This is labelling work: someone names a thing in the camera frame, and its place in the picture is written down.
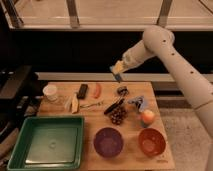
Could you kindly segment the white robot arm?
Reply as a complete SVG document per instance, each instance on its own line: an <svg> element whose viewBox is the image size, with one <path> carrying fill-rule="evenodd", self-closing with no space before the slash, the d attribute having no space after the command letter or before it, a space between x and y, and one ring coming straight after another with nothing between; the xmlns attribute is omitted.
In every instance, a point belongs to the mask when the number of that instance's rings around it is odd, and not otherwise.
<svg viewBox="0 0 213 171"><path fill-rule="evenodd" d="M212 138L205 171L213 171L213 85L176 51L174 40L175 36L170 30L156 25L149 26L144 30L142 39L124 52L122 59L110 70L120 82L121 73L137 68L157 56Z"/></svg>

